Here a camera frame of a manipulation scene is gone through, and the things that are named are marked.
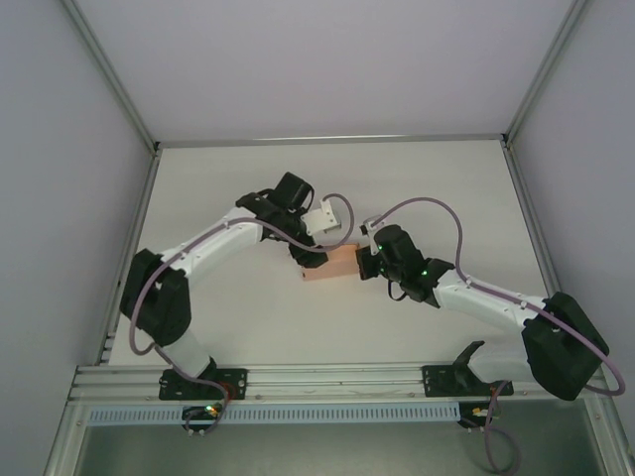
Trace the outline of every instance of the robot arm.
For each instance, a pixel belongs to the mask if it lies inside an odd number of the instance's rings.
[[[362,280],[383,276],[416,302],[463,312],[514,337],[503,343],[472,342],[454,364],[436,374],[444,379],[437,382],[438,387],[453,389],[449,392],[454,394],[446,396],[469,395],[470,387],[490,392],[489,384],[508,380],[535,381],[563,400],[574,400],[600,359],[536,309],[550,312],[608,354],[606,343],[572,297],[564,293],[550,298],[525,296],[472,277],[464,280],[452,263],[425,258],[398,225],[376,220],[373,217],[362,226],[362,233],[370,237],[370,246],[357,251]]]
[[[170,262],[143,298],[137,327],[148,333],[162,354],[183,372],[213,380],[216,364],[190,331],[190,289],[231,255],[265,239],[282,241],[263,223],[314,247],[313,236],[337,228],[339,222],[328,200],[313,211],[303,208],[310,193],[314,191],[308,183],[286,173],[274,189],[244,195],[219,221],[180,246],[158,254],[140,251],[132,261],[121,311],[132,318],[150,277]],[[294,244],[289,249],[305,268],[316,268],[327,261],[326,253],[312,253]]]

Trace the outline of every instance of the gray wall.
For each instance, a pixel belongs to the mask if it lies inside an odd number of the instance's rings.
[[[42,474],[149,166],[53,0],[0,15],[0,461]]]
[[[161,141],[500,133],[572,0],[77,0]]]
[[[611,347],[635,442],[635,2],[596,1],[516,142],[561,284]]]

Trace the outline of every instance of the wire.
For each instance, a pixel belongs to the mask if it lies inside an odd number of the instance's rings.
[[[187,431],[187,432],[190,432],[190,431],[191,431],[191,429],[190,429],[190,423],[191,423],[191,420],[192,420],[194,417],[199,417],[199,416],[201,416],[201,415],[205,415],[205,410],[198,409],[198,410],[193,410],[193,411],[191,411],[191,412],[188,412],[188,416],[186,417],[186,424],[185,424],[185,427],[186,427],[186,431]],[[208,428],[206,428],[206,429],[203,431],[203,434],[207,434],[210,428],[212,428],[212,426],[209,426]]]
[[[404,200],[401,203],[398,203],[395,206],[393,206],[386,213],[384,213],[379,218],[377,218],[377,220],[375,220],[375,222],[372,223],[372,226],[375,226],[378,223],[384,221],[388,216],[392,215],[395,211],[402,208],[403,206],[409,205],[411,203],[420,202],[420,201],[439,205],[440,207],[444,208],[445,211],[447,211],[451,215],[451,217],[454,219],[454,223],[456,224],[456,230],[458,231],[458,240],[456,242],[456,255],[454,259],[454,265],[456,266],[456,272],[458,273],[459,277],[463,280],[464,283],[467,283],[469,277],[463,272],[463,270],[460,267],[460,254],[463,247],[463,227],[460,223],[460,219],[458,218],[458,215],[456,215],[454,210],[452,210],[449,207],[449,205],[447,205],[445,202],[438,200],[436,198],[431,198],[427,196],[418,196],[415,198],[410,198],[408,200]],[[523,303],[521,299],[515,296],[506,295],[505,293],[501,293],[500,291],[493,290],[491,288],[488,288],[487,286],[483,286],[474,282],[470,282],[469,285],[475,288],[476,290],[479,290],[483,293],[489,294],[496,298],[507,300],[513,304],[521,305]],[[610,360],[608,356],[605,355],[595,344],[593,344],[590,340],[588,340],[578,331],[573,329],[570,325],[566,324],[565,322],[562,322],[560,319],[550,314],[549,312],[546,312],[544,309],[541,309],[538,306],[531,304],[530,302],[527,302],[526,307],[532,310],[533,312],[536,312],[540,316],[544,317],[550,323],[554,324],[555,326],[559,327],[560,329],[562,329],[563,331],[567,332],[568,334],[573,336],[575,339],[577,339],[582,345],[584,345],[584,347],[586,347],[593,354],[595,354],[595,356],[598,359],[600,359],[606,365],[606,367],[608,367],[611,373],[615,376],[615,380],[617,381],[616,390],[605,390],[605,389],[600,389],[597,387],[592,387],[591,385],[586,385],[585,388],[587,390],[591,390],[592,392],[596,392],[598,394],[606,395],[609,397],[618,397],[620,395],[623,395],[624,392],[626,392],[626,382],[624,382],[624,377],[622,377],[622,374],[620,373],[619,369],[613,363],[613,361]]]
[[[220,385],[222,385],[223,389],[227,391],[228,403],[236,398],[238,393],[236,392],[236,388],[233,385],[231,385],[229,382],[220,382]]]
[[[393,297],[393,282],[388,280],[388,298],[399,302],[401,300],[404,300],[407,295],[407,293],[403,293],[399,297]]]
[[[311,210],[311,207],[314,206],[314,200],[316,199],[316,190],[311,187],[311,201],[309,202],[309,206],[307,206],[307,210]]]
[[[282,238],[286,239],[289,243],[292,243],[293,245],[296,245],[298,248],[301,248],[301,249],[303,249],[305,251],[309,251],[309,252],[312,252],[312,253],[327,253],[327,252],[336,250],[337,248],[339,248],[340,246],[345,244],[348,241],[348,239],[350,238],[350,235],[352,235],[353,230],[355,228],[355,213],[353,211],[352,205],[350,204],[350,201],[348,201],[348,198],[346,198],[344,195],[342,195],[340,193],[329,193],[329,194],[327,194],[327,195],[325,195],[323,197],[323,200],[327,200],[329,198],[338,198],[338,199],[340,199],[344,203],[344,205],[346,206],[346,208],[348,210],[348,216],[349,216],[348,230],[346,231],[346,234],[344,235],[344,237],[339,242],[337,242],[335,245],[332,245],[332,246],[321,246],[319,248],[312,248],[312,247],[309,247],[309,246],[305,245],[304,243],[299,242],[295,238],[289,236],[287,233],[282,231],[280,228],[278,228],[278,227],[276,227],[276,226],[274,226],[274,225],[272,225],[270,223],[267,223],[266,221],[262,221],[262,220],[259,220],[257,218],[249,218],[249,217],[235,218],[233,220],[227,220],[227,222],[221,223],[218,226],[214,226],[213,228],[208,230],[206,233],[203,233],[198,238],[196,238],[191,243],[189,243],[187,246],[185,246],[185,248],[183,250],[181,250],[180,253],[175,254],[173,257],[171,257],[168,260],[166,260],[165,262],[163,262],[161,264],[161,266],[159,268],[157,268],[157,270],[150,276],[150,278],[148,279],[146,284],[141,289],[141,292],[139,293],[139,296],[137,297],[137,301],[135,302],[135,306],[133,308],[132,315],[130,316],[130,330],[128,332],[128,342],[130,344],[130,349],[136,355],[146,355],[146,354],[148,354],[149,352],[151,352],[154,349],[169,365],[171,365],[174,368],[175,372],[177,372],[177,374],[179,374],[183,379],[188,380],[190,382],[193,382],[195,384],[209,385],[209,386],[219,390],[222,393],[222,396],[223,396],[222,410],[218,414],[218,417],[216,418],[216,420],[205,431],[205,433],[207,433],[209,431],[212,431],[218,425],[218,423],[220,422],[222,416],[225,413],[225,409],[227,408],[227,404],[229,403],[229,395],[228,395],[227,391],[225,390],[225,388],[222,387],[221,385],[217,384],[216,382],[213,382],[211,380],[197,379],[196,377],[192,377],[192,376],[188,375],[175,362],[173,362],[172,359],[170,359],[170,357],[168,357],[168,355],[161,349],[161,347],[156,345],[156,343],[152,342],[147,348],[145,348],[143,350],[139,349],[139,347],[137,347],[137,343],[136,343],[137,320],[139,319],[139,313],[141,311],[141,306],[142,306],[144,300],[146,299],[146,296],[148,295],[148,292],[150,291],[152,286],[155,284],[157,279],[176,260],[178,260],[180,257],[182,257],[182,256],[186,255],[187,253],[189,253],[191,250],[193,250],[196,246],[198,246],[200,243],[202,243],[203,241],[205,241],[209,237],[211,237],[211,236],[215,235],[216,233],[226,229],[227,227],[230,227],[230,226],[233,226],[233,225],[237,225],[239,223],[255,223],[257,225],[260,225],[260,226],[262,226],[264,228],[267,228],[267,229],[273,231],[274,233],[278,234]]]
[[[225,388],[212,381],[212,380],[204,380],[204,379],[197,379],[196,377],[192,377],[191,375],[188,375],[186,372],[184,372],[177,364],[175,364],[175,362],[168,357],[168,355],[163,351],[163,349],[161,347],[159,347],[158,345],[154,346],[154,349],[157,351],[157,353],[166,361],[168,362],[169,365],[172,365],[172,368],[175,370],[175,372],[177,372],[177,374],[179,374],[179,376],[189,382],[192,382],[193,384],[200,384],[200,385],[209,385],[210,387],[213,387],[216,390],[219,390],[220,393],[222,394],[222,399],[223,399],[223,403],[222,403],[222,408],[220,409],[220,412],[218,412],[218,415],[216,416],[216,419],[211,423],[210,426],[208,426],[204,433],[209,433],[210,431],[212,431],[213,429],[215,429],[218,424],[220,423],[220,420],[224,417],[225,415],[225,411],[227,410],[227,405],[229,404],[229,394],[227,393],[227,390],[225,390]],[[194,415],[192,415],[189,419],[186,420],[186,429],[190,430],[190,420],[194,417]]]
[[[378,223],[381,223],[388,216],[392,215],[395,211],[397,211],[398,209],[402,208],[403,206],[409,205],[411,203],[416,203],[416,202],[434,203],[434,204],[442,207],[453,218],[454,223],[456,224],[456,231],[458,232],[458,239],[456,241],[456,254],[455,254],[455,258],[454,258],[454,265],[456,267],[456,273],[459,275],[459,277],[463,280],[464,283],[467,283],[468,282],[468,275],[466,275],[463,272],[463,270],[461,269],[461,267],[460,267],[460,254],[461,254],[462,247],[463,247],[463,227],[462,227],[462,225],[460,223],[460,219],[458,218],[458,215],[456,214],[456,212],[454,212],[454,210],[449,205],[447,205],[445,202],[443,202],[441,200],[438,200],[436,198],[431,198],[431,197],[427,197],[427,196],[418,196],[418,197],[410,198],[410,199],[404,200],[401,203],[398,203],[395,206],[393,206],[392,208],[390,208],[386,213],[384,213],[379,218],[377,218],[372,223],[372,226],[376,226]],[[501,293],[500,291],[493,290],[491,288],[488,288],[487,286],[483,286],[483,285],[480,285],[480,284],[474,283],[474,282],[470,282],[469,285],[472,286],[473,288],[475,288],[476,290],[479,290],[479,291],[481,291],[483,293],[489,294],[489,295],[494,296],[496,298],[501,298],[501,299],[507,300],[509,302],[512,302],[513,304],[521,305],[521,303],[522,303],[522,301],[520,299],[518,299],[517,297],[506,295],[505,293]],[[615,380],[617,381],[617,389],[615,389],[615,390],[604,390],[604,389],[599,389],[597,387],[593,387],[591,385],[586,385],[584,387],[587,390],[590,390],[592,392],[596,392],[596,393],[601,394],[601,395],[606,395],[606,396],[609,396],[609,397],[617,397],[617,396],[623,395],[624,392],[626,392],[626,383],[624,382],[624,377],[622,377],[622,374],[619,372],[619,369],[613,363],[613,361],[611,361],[608,358],[608,356],[605,355],[595,344],[593,344],[590,340],[588,340],[586,337],[584,337],[582,334],[577,332],[575,329],[573,329],[571,326],[569,326],[565,322],[562,322],[557,317],[555,317],[552,314],[550,314],[549,312],[546,312],[545,310],[537,307],[536,305],[533,305],[530,302],[527,302],[526,307],[529,308],[530,310],[532,310],[533,312],[536,312],[540,316],[544,317],[547,321],[549,321],[550,323],[554,324],[555,326],[559,327],[560,329],[564,330],[565,332],[567,332],[568,334],[573,336],[575,339],[577,339],[582,345],[584,345],[588,350],[590,350],[593,354],[595,354],[595,356],[597,356],[606,365],[606,367],[608,367],[608,369],[611,371],[611,373],[615,377]],[[515,438],[511,435],[511,433],[509,433],[508,431],[506,431],[506,430],[504,430],[502,428],[499,428],[497,426],[492,426],[492,424],[491,424],[491,421],[492,421],[492,418],[493,418],[494,409],[498,406],[498,403],[497,403],[498,396],[501,394],[501,392],[503,391],[503,389],[505,388],[506,385],[507,385],[507,382],[503,382],[496,389],[496,391],[492,395],[492,399],[490,400],[490,403],[489,403],[489,409],[487,411],[487,418],[485,419],[485,452],[487,453],[487,459],[489,461],[489,464],[492,466],[492,468],[494,468],[494,470],[498,474],[501,474],[501,475],[504,475],[504,476],[511,476],[511,475],[515,474],[518,471],[518,469],[520,468],[520,463],[521,463],[521,458],[522,458],[520,448],[519,448],[518,444],[516,443]],[[491,434],[492,431],[502,434],[504,437],[506,437],[512,443],[512,446],[514,447],[514,452],[516,453],[515,462],[514,462],[513,466],[507,471],[501,471],[498,468],[498,466],[496,466],[496,463],[493,460],[492,451],[491,451],[491,441],[490,441],[490,434]]]
[[[509,382],[507,382],[507,381],[501,382],[501,384],[498,386],[498,388],[494,391],[491,400],[489,401],[489,407],[487,408],[487,416],[485,417],[485,434],[484,434],[484,437],[485,437],[485,454],[487,454],[487,461],[489,461],[490,466],[492,468],[494,468],[494,471],[496,471],[498,474],[500,474],[502,476],[512,476],[512,475],[516,474],[518,472],[518,470],[520,469],[520,465],[521,465],[522,459],[523,459],[523,455],[522,455],[522,452],[520,450],[520,446],[518,445],[518,442],[516,441],[516,438],[509,431],[507,431],[507,430],[505,430],[503,428],[499,428],[498,426],[493,426],[492,425],[492,419],[494,418],[494,412],[495,412],[496,408],[499,407],[499,405],[498,405],[498,396],[500,396],[500,394],[503,392],[503,390],[505,390],[505,387],[507,386],[507,384],[509,384]],[[512,448],[514,449],[514,463],[512,464],[511,468],[509,468],[508,470],[500,469],[496,465],[496,462],[494,461],[494,456],[492,454],[491,439],[490,439],[492,431],[500,433],[505,438],[507,438],[507,440],[512,445]]]

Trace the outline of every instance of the purple cable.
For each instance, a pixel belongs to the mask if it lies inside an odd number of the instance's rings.
[[[503,392],[503,390],[505,389],[505,386],[508,383],[509,382],[507,381],[502,382],[492,394],[492,398],[489,401],[489,407],[487,408],[487,416],[485,417],[485,434],[483,435],[485,438],[485,454],[487,454],[487,460],[489,461],[490,466],[494,468],[494,471],[496,471],[498,474],[502,476],[513,476],[514,474],[516,474],[518,470],[520,469],[520,465],[523,460],[522,453],[520,451],[520,446],[518,445],[516,438],[514,438],[514,436],[512,436],[510,432],[504,430],[503,428],[499,428],[497,426],[492,425],[492,419],[494,417],[494,409],[498,406],[498,397]],[[515,453],[514,464],[512,464],[512,467],[506,471],[500,469],[494,462],[494,456],[492,455],[492,448],[491,448],[491,441],[490,441],[492,431],[495,431],[505,436],[511,443],[512,448],[514,449],[514,453]]]
[[[152,288],[152,286],[154,285],[154,283],[157,281],[157,279],[176,261],[178,260],[181,256],[183,256],[184,254],[189,253],[191,250],[193,250],[196,246],[198,246],[200,243],[202,243],[203,241],[205,241],[206,239],[208,239],[209,237],[215,235],[216,233],[218,233],[219,231],[222,231],[224,229],[226,229],[229,226],[233,226],[233,225],[237,225],[239,223],[256,223],[257,225],[260,225],[264,228],[267,228],[271,231],[273,231],[274,233],[276,233],[277,235],[279,235],[280,237],[284,238],[285,240],[287,240],[289,243],[296,245],[298,248],[301,248],[305,251],[309,251],[312,253],[327,253],[329,251],[333,251],[336,250],[337,248],[339,248],[340,246],[342,246],[343,244],[345,244],[348,239],[350,238],[350,235],[352,235],[353,230],[355,228],[355,214],[353,212],[353,207],[350,204],[350,201],[348,201],[348,198],[346,198],[344,195],[340,194],[340,193],[329,193],[327,195],[325,195],[323,197],[322,200],[326,200],[329,198],[339,198],[344,205],[346,205],[346,208],[348,210],[348,216],[349,216],[349,225],[348,225],[348,230],[346,231],[346,234],[344,235],[344,237],[335,245],[332,246],[323,246],[321,248],[312,248],[310,246],[305,245],[304,243],[299,242],[298,240],[296,240],[295,238],[289,236],[287,233],[285,233],[284,231],[282,231],[280,228],[271,225],[265,221],[259,220],[257,218],[235,218],[233,220],[227,220],[227,222],[225,223],[221,223],[218,226],[213,227],[212,229],[210,229],[209,231],[207,231],[206,233],[200,235],[198,238],[196,238],[195,240],[193,240],[191,243],[189,243],[187,246],[185,246],[185,248],[183,250],[181,250],[181,252],[175,254],[172,258],[168,259],[166,262],[164,262],[159,268],[157,268],[157,270],[150,276],[150,278],[148,279],[148,281],[146,282],[146,284],[144,285],[144,287],[141,289],[141,292],[139,293],[139,297],[137,297],[137,301],[135,302],[135,306],[133,308],[132,311],[132,315],[130,316],[130,330],[128,332],[128,342],[130,343],[130,348],[132,349],[132,352],[136,355],[146,355],[148,354],[150,351],[152,351],[153,349],[155,349],[157,351],[157,353],[163,357],[163,359],[168,362],[169,365],[171,365],[174,370],[184,379],[189,380],[190,382],[194,382],[195,384],[203,384],[203,385],[210,385],[212,387],[214,387],[215,389],[220,390],[220,392],[222,392],[223,395],[223,406],[222,406],[222,410],[220,411],[220,413],[218,414],[217,419],[214,421],[214,423],[205,431],[205,433],[211,431],[212,429],[214,429],[218,423],[220,422],[222,416],[225,413],[225,409],[227,408],[227,404],[228,404],[228,395],[227,395],[227,391],[221,386],[218,385],[215,382],[212,382],[210,380],[202,380],[202,379],[197,379],[195,377],[192,377],[190,375],[188,375],[186,372],[184,372],[182,369],[180,369],[166,354],[165,352],[163,352],[161,350],[160,347],[158,347],[154,342],[151,343],[147,348],[141,350],[137,347],[137,343],[136,343],[136,339],[135,339],[135,332],[137,330],[137,320],[139,319],[139,312],[141,311],[141,305],[143,304],[143,301],[146,299],[146,296],[148,295],[148,292],[150,291],[150,289]]]
[[[195,377],[192,377],[192,376],[186,374],[183,370],[181,370],[181,368],[179,368],[178,365],[176,365],[172,361],[172,359],[170,357],[168,357],[166,355],[166,353],[163,351],[163,349],[161,347],[155,346],[155,350],[157,351],[157,353],[166,362],[168,362],[169,365],[172,365],[172,368],[175,370],[175,372],[177,372],[177,374],[179,374],[183,379],[189,380],[190,382],[193,382],[195,384],[209,385],[210,387],[213,387],[214,389],[219,390],[220,393],[222,394],[222,399],[223,399],[222,408],[220,409],[220,412],[218,412],[218,415],[216,416],[216,419],[203,432],[204,434],[208,434],[210,431],[212,431],[213,429],[215,429],[218,426],[218,423],[220,422],[220,420],[225,415],[225,411],[227,410],[227,405],[229,404],[229,395],[227,395],[227,391],[225,390],[225,388],[222,385],[217,384],[216,382],[213,382],[211,380],[197,379]],[[190,414],[188,414],[188,418],[186,419],[186,430],[187,431],[190,431],[190,421],[191,421],[191,419],[196,417],[196,416],[198,416],[198,415],[202,415],[202,414],[204,414],[204,411],[195,411],[195,412],[191,412]]]
[[[463,272],[463,270],[460,267],[460,253],[461,253],[461,250],[462,250],[462,247],[463,247],[463,227],[460,224],[460,220],[458,218],[458,215],[456,215],[454,210],[452,210],[449,207],[449,205],[447,205],[446,203],[444,203],[444,202],[442,202],[440,200],[437,200],[436,198],[430,198],[430,197],[426,197],[426,196],[419,196],[419,197],[415,197],[415,198],[410,198],[408,200],[402,201],[401,203],[398,203],[395,206],[393,206],[390,210],[388,210],[386,213],[384,213],[382,216],[380,216],[377,220],[375,220],[375,222],[373,223],[373,226],[378,224],[378,223],[380,223],[381,221],[385,220],[388,216],[392,215],[395,211],[397,211],[401,207],[409,205],[410,203],[415,203],[415,202],[419,202],[419,201],[425,201],[425,202],[429,202],[429,203],[434,203],[436,205],[441,206],[454,219],[454,223],[456,224],[456,230],[458,231],[458,240],[457,240],[457,243],[456,243],[456,255],[455,255],[455,258],[454,258],[454,265],[456,266],[456,273],[459,275],[459,277],[463,280],[464,283],[467,283],[468,276]],[[521,305],[522,302],[523,302],[521,299],[519,299],[519,298],[517,298],[515,296],[506,295],[505,293],[501,293],[500,291],[493,290],[491,288],[488,288],[486,286],[483,286],[483,285],[480,285],[480,284],[477,284],[477,283],[469,283],[469,285],[471,287],[475,288],[476,290],[479,290],[479,291],[481,291],[483,293],[489,294],[489,295],[494,296],[496,298],[501,298],[501,299],[507,300],[509,302],[512,302],[513,304]],[[584,345],[584,347],[586,347],[588,350],[590,350],[593,354],[595,354],[597,356],[598,359],[600,359],[604,364],[606,364],[606,367],[608,367],[608,369],[611,371],[611,373],[615,376],[615,380],[617,381],[617,389],[616,390],[604,390],[604,389],[599,389],[597,387],[592,387],[590,385],[585,386],[585,388],[587,390],[591,390],[592,392],[596,392],[598,394],[606,395],[606,396],[609,396],[609,397],[617,397],[617,396],[620,396],[620,395],[624,394],[624,392],[626,391],[626,382],[624,382],[624,378],[622,377],[622,374],[619,372],[619,370],[617,369],[617,366],[613,363],[613,361],[611,361],[608,358],[608,356],[606,356],[601,350],[599,350],[595,344],[593,344],[590,340],[588,340],[586,337],[584,337],[582,334],[577,332],[575,329],[573,329],[568,324],[562,322],[557,317],[555,317],[552,314],[546,312],[544,309],[541,309],[541,308],[537,307],[536,305],[531,304],[530,302],[527,302],[527,308],[529,308],[533,312],[538,313],[539,315],[544,317],[546,320],[548,320],[550,323],[556,325],[557,327],[559,327],[563,331],[565,331],[568,334],[570,334],[573,337],[575,337],[581,344]]]

